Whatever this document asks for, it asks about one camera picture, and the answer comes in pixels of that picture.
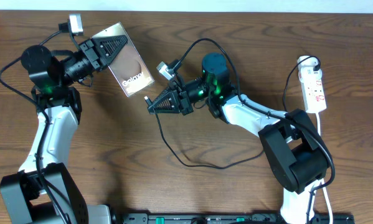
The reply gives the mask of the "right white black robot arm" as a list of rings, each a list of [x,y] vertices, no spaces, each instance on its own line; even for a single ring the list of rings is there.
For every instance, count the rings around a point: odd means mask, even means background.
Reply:
[[[334,171],[334,163],[308,114],[272,110],[250,100],[230,81],[235,67],[225,53],[207,54],[201,77],[189,82],[178,73],[180,67],[180,60],[157,66],[169,83],[154,101],[146,101],[149,113],[187,115],[194,111],[194,103],[204,100],[213,117],[259,138],[271,171],[283,187],[283,220],[311,223],[316,192],[332,183],[333,179],[324,177]]]

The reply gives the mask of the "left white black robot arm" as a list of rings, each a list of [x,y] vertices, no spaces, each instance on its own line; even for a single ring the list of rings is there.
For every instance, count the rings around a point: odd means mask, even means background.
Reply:
[[[125,35],[93,37],[76,52],[39,44],[18,58],[34,83],[26,99],[36,107],[39,127],[24,163],[0,183],[13,223],[117,223],[109,206],[87,205],[67,163],[82,112],[73,83],[107,68],[127,43]]]

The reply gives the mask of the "white power strip red switches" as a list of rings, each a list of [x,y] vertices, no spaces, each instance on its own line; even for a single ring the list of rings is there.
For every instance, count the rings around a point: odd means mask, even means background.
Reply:
[[[305,111],[307,113],[324,111],[327,106],[322,83],[323,72],[320,69],[319,60],[304,55],[298,58],[297,63]]]

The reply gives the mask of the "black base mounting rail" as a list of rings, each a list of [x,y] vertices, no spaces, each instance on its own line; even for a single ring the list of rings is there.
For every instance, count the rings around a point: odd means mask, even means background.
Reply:
[[[119,218],[124,224],[227,224],[227,223],[286,223],[278,213],[254,213],[249,215],[166,215],[129,213]]]

